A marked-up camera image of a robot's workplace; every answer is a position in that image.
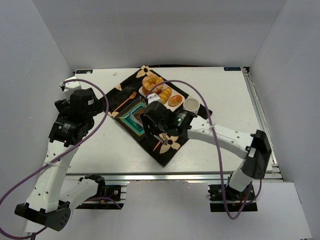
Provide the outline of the brown chocolate croissant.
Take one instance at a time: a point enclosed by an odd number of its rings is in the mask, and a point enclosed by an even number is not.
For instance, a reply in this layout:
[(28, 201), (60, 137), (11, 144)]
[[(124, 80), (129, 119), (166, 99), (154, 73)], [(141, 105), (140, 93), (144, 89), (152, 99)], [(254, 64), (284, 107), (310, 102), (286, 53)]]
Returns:
[(140, 123), (142, 122), (141, 120), (141, 115), (144, 113), (145, 108), (141, 107), (139, 108), (135, 113), (134, 113), (134, 117), (137, 121), (139, 121)]

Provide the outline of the metal tongs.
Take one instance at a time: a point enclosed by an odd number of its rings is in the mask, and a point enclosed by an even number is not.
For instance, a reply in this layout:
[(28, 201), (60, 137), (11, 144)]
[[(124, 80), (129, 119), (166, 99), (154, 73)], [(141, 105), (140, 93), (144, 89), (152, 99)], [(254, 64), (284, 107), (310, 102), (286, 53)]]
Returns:
[[(139, 126), (141, 126), (142, 128), (145, 128), (144, 125), (143, 125), (143, 122), (142, 122), (142, 119), (138, 119), (136, 118), (135, 115), (133, 115), (132, 113), (129, 114), (130, 118), (136, 123), (138, 124)], [(152, 135), (151, 132), (148, 133), (149, 136), (153, 136), (154, 138), (156, 138), (157, 140), (159, 140), (163, 145), (167, 146), (168, 145), (168, 138), (166, 136), (165, 133), (161, 133), (159, 135)]]

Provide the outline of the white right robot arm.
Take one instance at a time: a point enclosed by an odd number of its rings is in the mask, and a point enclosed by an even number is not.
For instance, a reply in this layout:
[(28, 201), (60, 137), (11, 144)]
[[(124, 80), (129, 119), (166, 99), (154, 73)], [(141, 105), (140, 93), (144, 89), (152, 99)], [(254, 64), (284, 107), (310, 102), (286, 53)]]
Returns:
[(272, 148), (264, 131), (246, 133), (210, 125), (208, 119), (186, 110), (172, 112), (158, 101), (150, 103), (140, 119), (145, 135), (164, 144), (168, 142), (166, 136), (186, 137), (215, 145), (242, 159), (227, 183), (234, 191), (243, 192), (253, 180), (265, 177)]

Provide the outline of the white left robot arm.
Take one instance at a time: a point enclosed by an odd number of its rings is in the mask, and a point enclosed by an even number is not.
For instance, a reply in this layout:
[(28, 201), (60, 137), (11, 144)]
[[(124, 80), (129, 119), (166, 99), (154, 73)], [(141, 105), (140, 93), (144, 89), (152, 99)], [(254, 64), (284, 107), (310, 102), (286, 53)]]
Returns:
[(104, 178), (91, 174), (80, 179), (77, 186), (61, 193), (76, 146), (94, 127), (94, 116), (102, 112), (91, 88), (77, 89), (69, 99), (55, 102), (59, 114), (49, 133), (47, 155), (38, 180), (25, 203), (14, 213), (47, 228), (61, 231), (71, 212), (84, 201), (105, 193)]

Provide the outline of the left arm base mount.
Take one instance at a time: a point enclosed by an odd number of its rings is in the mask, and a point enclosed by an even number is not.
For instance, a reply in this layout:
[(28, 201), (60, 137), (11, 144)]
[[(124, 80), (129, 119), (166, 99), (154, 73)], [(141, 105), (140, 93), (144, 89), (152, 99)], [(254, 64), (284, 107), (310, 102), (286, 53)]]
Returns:
[(119, 205), (121, 208), (124, 206), (124, 186), (119, 184), (106, 184), (105, 179), (97, 174), (86, 175), (85, 177), (80, 177), (78, 183), (83, 180), (93, 180), (98, 184), (97, 193), (90, 197), (99, 198), (97, 200), (86, 201), (79, 205), (76, 209), (82, 210), (119, 210)]

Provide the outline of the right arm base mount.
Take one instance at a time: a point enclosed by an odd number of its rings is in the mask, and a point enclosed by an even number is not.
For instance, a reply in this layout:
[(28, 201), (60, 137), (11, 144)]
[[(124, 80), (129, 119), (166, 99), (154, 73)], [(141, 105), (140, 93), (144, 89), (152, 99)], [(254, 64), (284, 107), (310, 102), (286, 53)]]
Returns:
[[(249, 186), (245, 188), (243, 192), (237, 192), (230, 189), (225, 191), (226, 204), (228, 210), (231, 213), (236, 213), (240, 210), (242, 204), (245, 202), (246, 194), (248, 193)], [(220, 184), (211, 184), (208, 186), (208, 198), (210, 201), (210, 211), (212, 213), (225, 213), (224, 202), (222, 197), (222, 188)], [(245, 206), (242, 209), (243, 212), (257, 212), (258, 206), (256, 203), (256, 194), (253, 187), (250, 189), (250, 193)]]

